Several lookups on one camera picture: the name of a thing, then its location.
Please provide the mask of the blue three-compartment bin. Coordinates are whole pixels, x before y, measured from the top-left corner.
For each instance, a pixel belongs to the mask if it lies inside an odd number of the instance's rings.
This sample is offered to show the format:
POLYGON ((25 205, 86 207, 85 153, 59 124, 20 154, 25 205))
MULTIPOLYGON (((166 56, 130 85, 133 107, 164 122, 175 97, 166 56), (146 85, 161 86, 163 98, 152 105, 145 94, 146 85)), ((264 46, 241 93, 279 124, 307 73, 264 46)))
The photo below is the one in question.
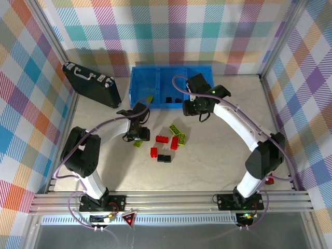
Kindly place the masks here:
POLYGON ((208 84, 214 87, 212 68, 210 66, 136 66, 132 68, 129 101, 130 107, 134 107, 138 100, 153 96, 150 109, 178 109, 182 108, 189 96, 176 90, 172 85, 175 75, 183 75, 190 78, 202 74, 208 84), (166 102, 166 97, 172 98, 172 103, 166 102))

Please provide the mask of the aluminium frame post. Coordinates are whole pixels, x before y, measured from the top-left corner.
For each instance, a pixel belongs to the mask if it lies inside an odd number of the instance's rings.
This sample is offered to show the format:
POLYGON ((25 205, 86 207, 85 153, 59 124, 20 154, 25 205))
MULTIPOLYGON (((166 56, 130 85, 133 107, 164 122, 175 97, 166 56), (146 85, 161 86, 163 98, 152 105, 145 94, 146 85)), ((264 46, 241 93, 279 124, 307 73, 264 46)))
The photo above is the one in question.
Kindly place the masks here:
POLYGON ((262 63, 257 70, 259 79, 265 78, 276 62, 282 48, 288 41, 302 13, 310 0, 285 0, 278 11, 268 37, 266 48, 263 49, 262 63))
POLYGON ((46 16, 46 13, 42 9, 41 5, 39 4, 38 0, 29 0, 29 3, 31 4, 33 10, 35 11, 35 17, 37 19, 38 24, 41 26, 41 29, 43 30, 44 35, 50 42, 50 45, 55 51, 55 54, 59 58, 61 62, 61 72, 65 75, 67 71, 64 69, 66 65, 70 63, 69 57, 65 52, 65 49, 63 48, 58 36, 56 35, 56 32, 54 31, 54 28, 52 27, 49 18, 46 16))

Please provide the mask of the aluminium side rail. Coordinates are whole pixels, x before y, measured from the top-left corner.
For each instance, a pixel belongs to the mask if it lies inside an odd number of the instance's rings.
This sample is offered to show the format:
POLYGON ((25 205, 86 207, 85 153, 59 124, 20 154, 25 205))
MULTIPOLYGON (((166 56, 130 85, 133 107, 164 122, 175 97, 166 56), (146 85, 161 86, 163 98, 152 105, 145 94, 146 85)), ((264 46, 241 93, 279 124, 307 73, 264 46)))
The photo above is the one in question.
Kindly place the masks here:
POLYGON ((60 139, 59 139, 59 145, 57 147, 56 150, 56 154, 54 157, 54 161, 50 167, 49 173, 47 175, 47 181, 45 184, 45 188, 43 190, 43 193, 48 193, 51 181, 53 179, 53 173, 56 170, 57 166, 60 163, 60 155, 62 152, 62 149, 64 148, 64 145, 66 143, 66 139, 70 133, 71 130, 71 126, 72 126, 72 122, 74 119, 74 115, 75 115, 75 111, 76 111, 76 107, 78 104, 78 100, 79 100, 79 96, 77 93, 73 94, 73 98, 70 102, 70 105, 68 106, 68 112, 66 115, 66 119, 65 119, 65 123, 64 123, 64 127, 63 127, 63 132, 61 133, 60 139))
MULTIPOLYGON (((281 130, 280 130, 279 126, 278 126, 277 119, 275 117, 275 113, 274 113, 272 102, 271 102, 271 100, 269 98, 269 95, 268 95, 268 89, 267 89, 267 86, 266 86, 266 83, 265 83, 265 78, 263 76, 261 76, 260 74, 258 76, 259 76, 259 80, 260 80, 260 83, 261 83, 261 86, 262 86, 262 89, 263 89, 263 92, 264 92, 264 95, 265 95, 268 107, 269 107, 270 112, 271 112, 271 116, 272 116, 272 120, 273 120, 273 125, 274 125, 274 127, 275 127, 275 129, 276 129, 277 132, 281 132, 281 130)), ((290 182, 290 184, 292 186, 292 189, 294 191, 298 191, 299 190, 299 185, 297 183, 296 170, 294 169, 294 165, 292 163, 292 160, 291 160, 289 154, 286 152, 286 149, 284 149, 283 154, 285 156, 285 162, 286 162, 286 165, 288 167, 288 175, 289 175, 289 178, 290 178, 289 182, 290 182)))

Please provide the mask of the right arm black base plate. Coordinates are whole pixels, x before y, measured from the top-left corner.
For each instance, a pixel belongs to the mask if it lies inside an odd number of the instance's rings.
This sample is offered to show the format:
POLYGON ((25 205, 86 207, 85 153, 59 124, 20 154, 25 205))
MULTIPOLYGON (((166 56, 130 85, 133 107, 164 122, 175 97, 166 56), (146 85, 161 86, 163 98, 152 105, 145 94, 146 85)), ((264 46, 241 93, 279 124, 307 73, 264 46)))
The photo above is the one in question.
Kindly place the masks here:
POLYGON ((217 205, 219 211, 260 211, 265 208, 259 193, 246 199, 234 194, 217 194, 217 205))

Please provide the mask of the small black electronics board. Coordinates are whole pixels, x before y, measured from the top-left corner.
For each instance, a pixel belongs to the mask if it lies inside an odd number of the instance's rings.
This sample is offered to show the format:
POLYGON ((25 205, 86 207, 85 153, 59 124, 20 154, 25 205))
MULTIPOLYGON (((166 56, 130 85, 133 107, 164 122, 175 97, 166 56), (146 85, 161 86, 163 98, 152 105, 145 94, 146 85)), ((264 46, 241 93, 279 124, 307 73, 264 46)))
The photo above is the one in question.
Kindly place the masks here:
POLYGON ((90 215, 89 223, 96 224, 110 224, 114 222, 116 219, 115 214, 107 214, 107 215, 90 215))
POLYGON ((255 213, 236 213, 238 226, 251 226, 254 223, 256 217, 255 213))

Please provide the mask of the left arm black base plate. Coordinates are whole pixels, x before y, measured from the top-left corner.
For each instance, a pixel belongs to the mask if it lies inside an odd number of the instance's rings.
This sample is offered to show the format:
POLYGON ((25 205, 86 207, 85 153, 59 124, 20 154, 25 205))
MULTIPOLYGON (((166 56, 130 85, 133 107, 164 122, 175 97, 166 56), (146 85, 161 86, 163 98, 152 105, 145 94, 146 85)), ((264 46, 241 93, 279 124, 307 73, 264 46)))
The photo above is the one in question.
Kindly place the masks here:
POLYGON ((101 199, 93 199, 88 195, 79 198, 80 212, 123 212, 126 205, 126 196, 104 196, 101 199))

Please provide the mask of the aluminium frame crossbeam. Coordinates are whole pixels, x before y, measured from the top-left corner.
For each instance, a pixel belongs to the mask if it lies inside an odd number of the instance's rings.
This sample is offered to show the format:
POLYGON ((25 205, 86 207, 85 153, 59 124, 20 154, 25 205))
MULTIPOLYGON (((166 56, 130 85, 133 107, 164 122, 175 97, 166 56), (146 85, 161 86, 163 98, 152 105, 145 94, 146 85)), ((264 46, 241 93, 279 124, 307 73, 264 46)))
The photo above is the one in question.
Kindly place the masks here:
MULTIPOLYGON (((124 209, 121 213, 138 214, 203 214, 219 213, 216 191, 116 191, 112 196, 125 196, 124 209)), ((80 208, 82 195, 72 192, 49 192, 37 194, 30 207, 30 214, 68 214, 71 208, 78 214, 108 214, 109 208, 98 211, 92 207, 80 208)), ((312 212, 313 204, 306 191, 268 191, 262 194, 262 200, 242 212, 261 212, 263 204, 268 212, 312 212)))

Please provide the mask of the black briefcase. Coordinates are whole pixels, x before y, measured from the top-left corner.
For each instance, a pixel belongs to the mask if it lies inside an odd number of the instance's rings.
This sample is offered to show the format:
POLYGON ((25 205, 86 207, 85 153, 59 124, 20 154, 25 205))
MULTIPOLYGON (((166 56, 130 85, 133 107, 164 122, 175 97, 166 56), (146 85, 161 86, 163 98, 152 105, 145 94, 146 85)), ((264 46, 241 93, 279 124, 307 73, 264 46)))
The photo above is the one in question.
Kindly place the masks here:
POLYGON ((113 77, 67 61, 62 71, 75 92, 113 109, 121 105, 121 97, 113 77))

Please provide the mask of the red triangle sign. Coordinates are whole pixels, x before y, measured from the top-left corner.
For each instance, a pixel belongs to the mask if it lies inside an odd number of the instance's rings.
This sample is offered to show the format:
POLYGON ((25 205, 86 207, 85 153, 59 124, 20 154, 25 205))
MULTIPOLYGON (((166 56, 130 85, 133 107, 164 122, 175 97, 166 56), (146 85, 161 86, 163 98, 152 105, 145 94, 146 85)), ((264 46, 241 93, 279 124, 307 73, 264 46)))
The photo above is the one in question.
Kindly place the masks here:
POLYGON ((137 214, 136 211, 124 213, 122 214, 121 218, 130 228, 132 228, 135 222, 136 214, 137 214))

